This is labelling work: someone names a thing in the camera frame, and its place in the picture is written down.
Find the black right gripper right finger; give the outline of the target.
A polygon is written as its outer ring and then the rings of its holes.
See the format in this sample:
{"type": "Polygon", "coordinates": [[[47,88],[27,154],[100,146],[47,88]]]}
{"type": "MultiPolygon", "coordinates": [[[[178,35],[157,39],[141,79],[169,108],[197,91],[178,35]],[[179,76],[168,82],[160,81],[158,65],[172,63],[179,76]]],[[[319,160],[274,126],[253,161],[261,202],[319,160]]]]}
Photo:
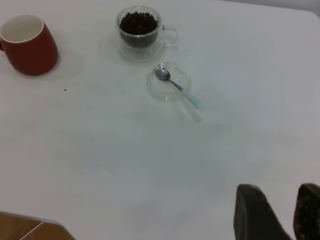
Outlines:
{"type": "Polygon", "coordinates": [[[304,183],[299,187],[293,229],[297,240],[320,239],[320,187],[304,183]]]}

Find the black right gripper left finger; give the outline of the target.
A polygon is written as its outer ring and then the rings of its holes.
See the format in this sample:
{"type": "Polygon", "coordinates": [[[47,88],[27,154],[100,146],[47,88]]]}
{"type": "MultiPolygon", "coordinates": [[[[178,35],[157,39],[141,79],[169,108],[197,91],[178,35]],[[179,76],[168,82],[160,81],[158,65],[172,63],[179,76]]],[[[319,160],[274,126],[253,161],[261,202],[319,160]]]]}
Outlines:
{"type": "Polygon", "coordinates": [[[237,240],[289,240],[259,187],[240,184],[236,189],[233,228],[237,240]]]}

